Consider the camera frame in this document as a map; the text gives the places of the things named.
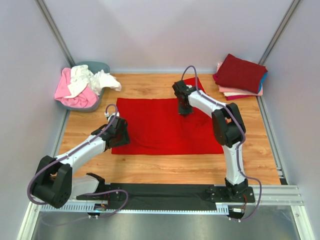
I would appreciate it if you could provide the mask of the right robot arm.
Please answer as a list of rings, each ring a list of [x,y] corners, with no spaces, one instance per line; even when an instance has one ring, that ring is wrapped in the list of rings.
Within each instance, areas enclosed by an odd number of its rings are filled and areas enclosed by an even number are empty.
[[[241,201],[249,186],[242,154],[246,128],[238,106],[213,99],[195,86],[186,85],[183,80],[175,82],[172,88],[178,99],[179,114],[187,116],[196,108],[212,119],[214,137],[222,146],[226,162],[225,187],[214,196],[231,202]]]

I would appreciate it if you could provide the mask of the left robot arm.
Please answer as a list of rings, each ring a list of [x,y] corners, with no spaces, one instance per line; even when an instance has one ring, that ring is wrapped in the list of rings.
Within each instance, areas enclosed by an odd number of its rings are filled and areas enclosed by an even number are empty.
[[[122,117],[110,116],[107,124],[94,130],[76,147],[56,157],[46,155],[40,160],[27,186],[29,200],[56,209],[78,196],[101,200],[107,191],[105,179],[94,173],[74,177],[74,173],[92,158],[129,143],[128,122]]]

